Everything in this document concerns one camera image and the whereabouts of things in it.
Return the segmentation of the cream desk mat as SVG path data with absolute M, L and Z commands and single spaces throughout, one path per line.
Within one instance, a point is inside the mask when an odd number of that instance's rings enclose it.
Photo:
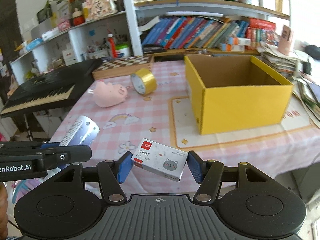
M 302 103 L 296 96 L 291 98 L 288 110 L 281 123 L 271 126 L 201 135 L 190 100 L 187 96 L 173 97 L 168 100 L 170 143 L 181 150 L 208 151 L 220 146 L 241 145 L 264 139 L 284 137 L 296 132 L 315 129 L 317 124 L 308 115 Z

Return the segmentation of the dark wooden small box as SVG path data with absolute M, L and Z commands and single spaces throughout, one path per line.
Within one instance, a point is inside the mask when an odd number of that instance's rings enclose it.
M 207 49 L 186 49 L 184 51 L 184 55 L 205 55 L 205 56 L 212 56 L 212 52 L 208 51 Z

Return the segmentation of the pink plush pig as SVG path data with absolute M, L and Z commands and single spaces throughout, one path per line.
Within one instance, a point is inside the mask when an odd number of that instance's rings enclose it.
M 108 108 L 126 101 L 127 89 L 120 84 L 98 81 L 95 89 L 88 90 L 93 95 L 93 101 L 101 108 Z

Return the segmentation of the white bookshelf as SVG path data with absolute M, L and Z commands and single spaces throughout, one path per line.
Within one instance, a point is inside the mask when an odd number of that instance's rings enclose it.
M 31 37 L 31 24 L 36 22 L 36 14 L 48 0 L 15 0 L 17 18 L 22 38 Z M 290 16 L 251 4 L 227 0 L 163 0 L 134 4 L 133 0 L 123 0 L 124 10 L 101 18 L 107 25 L 115 23 L 118 16 L 124 16 L 123 23 L 117 23 L 116 28 L 125 27 L 129 33 L 129 41 L 133 55 L 142 54 L 139 25 L 159 16 L 194 14 L 197 16 L 226 17 L 240 15 L 245 17 L 268 20 L 272 17 L 290 20 Z

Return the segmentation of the wooden chess board box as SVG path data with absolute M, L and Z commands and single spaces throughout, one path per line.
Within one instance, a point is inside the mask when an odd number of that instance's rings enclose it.
M 127 76 L 136 71 L 146 68 L 151 69 L 154 57 L 150 55 L 134 56 L 125 59 L 117 59 L 104 62 L 92 72 L 95 80 L 102 80 L 112 77 Z

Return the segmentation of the pink pig figurine ornament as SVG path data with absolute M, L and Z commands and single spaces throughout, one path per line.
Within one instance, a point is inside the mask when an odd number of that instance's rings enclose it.
M 117 0 L 86 0 L 89 20 L 97 20 L 118 12 L 116 6 Z

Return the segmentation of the black Yamaha keyboard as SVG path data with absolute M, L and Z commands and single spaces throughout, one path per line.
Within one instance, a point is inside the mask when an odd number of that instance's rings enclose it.
M 92 72 L 102 63 L 102 59 L 90 59 L 26 81 L 8 99 L 1 117 L 75 105 L 94 82 Z

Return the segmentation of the pink checkered tablecloth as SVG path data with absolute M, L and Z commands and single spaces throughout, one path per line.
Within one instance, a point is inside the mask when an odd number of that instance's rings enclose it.
M 62 140 L 75 120 L 84 115 L 100 129 L 91 144 L 88 166 L 118 159 L 125 151 L 134 150 L 143 138 L 185 152 L 193 150 L 204 160 L 218 160 L 226 166 L 248 162 L 271 177 L 319 162 L 319 129 L 295 97 L 279 124 L 200 135 L 187 96 L 184 69 L 183 61 L 155 63 L 152 73 L 158 86 L 145 97 L 133 89 L 129 76 L 111 78 L 110 83 L 127 88 L 127 100 L 100 108 L 91 94 L 84 93 L 52 141 Z

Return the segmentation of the yellow tape roll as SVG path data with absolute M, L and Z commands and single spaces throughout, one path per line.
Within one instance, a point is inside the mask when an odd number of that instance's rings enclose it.
M 142 68 L 131 75 L 131 82 L 135 91 L 147 96 L 157 89 L 157 81 L 153 73 L 146 68 Z

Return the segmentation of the white staples box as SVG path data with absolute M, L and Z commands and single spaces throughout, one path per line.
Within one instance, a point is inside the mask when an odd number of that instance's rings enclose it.
M 179 182 L 187 157 L 187 152 L 143 138 L 132 160 L 133 164 L 139 168 Z

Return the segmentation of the yellow cardboard box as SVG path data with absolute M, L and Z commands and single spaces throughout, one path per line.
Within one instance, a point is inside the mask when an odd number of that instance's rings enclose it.
M 201 135 L 281 122 L 293 84 L 255 56 L 185 56 L 185 78 Z

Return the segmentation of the red tassel ornament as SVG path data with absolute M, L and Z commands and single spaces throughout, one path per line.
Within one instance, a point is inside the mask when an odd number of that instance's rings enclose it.
M 111 55 L 114 59 L 116 59 L 117 58 L 116 44 L 114 42 L 112 33 L 107 35 L 107 40 L 110 45 Z

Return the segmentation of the white spray bottle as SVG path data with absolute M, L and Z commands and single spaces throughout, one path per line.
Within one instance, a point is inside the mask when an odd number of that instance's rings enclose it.
M 100 132 L 98 125 L 90 118 L 81 115 L 69 128 L 59 147 L 87 145 L 91 146 Z

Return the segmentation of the green lid white jar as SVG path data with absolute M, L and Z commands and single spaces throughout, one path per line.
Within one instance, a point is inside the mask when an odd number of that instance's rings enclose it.
M 130 47 L 127 43 L 116 45 L 116 53 L 118 59 L 128 58 L 131 56 Z

